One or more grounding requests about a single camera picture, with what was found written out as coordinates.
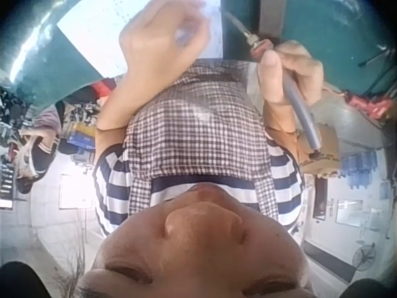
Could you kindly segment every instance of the eyebrow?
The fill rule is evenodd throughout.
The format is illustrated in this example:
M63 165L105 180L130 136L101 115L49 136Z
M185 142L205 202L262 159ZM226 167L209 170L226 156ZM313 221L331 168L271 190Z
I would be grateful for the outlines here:
M108 294L100 293L86 287L79 288L81 298L112 298Z

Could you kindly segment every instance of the navy and white striped sleeve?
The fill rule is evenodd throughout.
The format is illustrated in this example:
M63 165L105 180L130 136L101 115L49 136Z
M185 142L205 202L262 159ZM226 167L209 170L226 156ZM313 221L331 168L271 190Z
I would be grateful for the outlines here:
M97 194L96 215L102 233L107 236L128 217L132 175L122 144L116 144L100 156L94 173Z
M270 164L274 180L275 198L279 209L279 222L291 230L302 207L304 180L293 155L278 145L268 134L267 144L270 153Z

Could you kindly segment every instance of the workbench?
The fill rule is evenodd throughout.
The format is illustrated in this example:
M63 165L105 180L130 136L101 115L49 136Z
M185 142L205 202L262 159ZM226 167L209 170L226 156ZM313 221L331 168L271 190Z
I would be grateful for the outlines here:
M18 70L8 87L21 98L44 107L100 80L101 75L56 26L78 0L65 0L59 6L51 6L46 0L23 2L23 9L17 9L0 31L1 84L7 84L1 80L2 73ZM258 31L259 0L222 0L222 7L249 29ZM225 59L248 59L244 37L226 20L223 35ZM295 39L304 44L324 63L328 82L360 93L377 77L384 61L364 70L357 64L380 47L394 45L391 36L364 0L287 0L281 40Z

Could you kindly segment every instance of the window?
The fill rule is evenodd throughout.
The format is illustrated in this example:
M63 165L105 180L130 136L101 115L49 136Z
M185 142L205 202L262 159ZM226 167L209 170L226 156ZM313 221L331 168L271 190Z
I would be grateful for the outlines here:
M0 209L12 210L13 203L11 200L0 199Z
M60 209L90 209L95 198L91 175L62 175Z
M359 228L362 221L362 201L338 201L336 222Z
M314 198L313 218L325 220L327 214L328 180L316 178L316 195Z

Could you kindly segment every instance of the white paper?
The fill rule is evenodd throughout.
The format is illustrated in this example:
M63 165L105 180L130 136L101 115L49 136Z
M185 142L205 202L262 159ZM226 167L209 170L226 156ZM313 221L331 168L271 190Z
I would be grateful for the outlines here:
M58 27L105 78L127 70L118 44L124 25L139 13L149 0L81 0L62 18ZM211 18L211 42L201 58L223 58L220 0L206 0L203 13Z

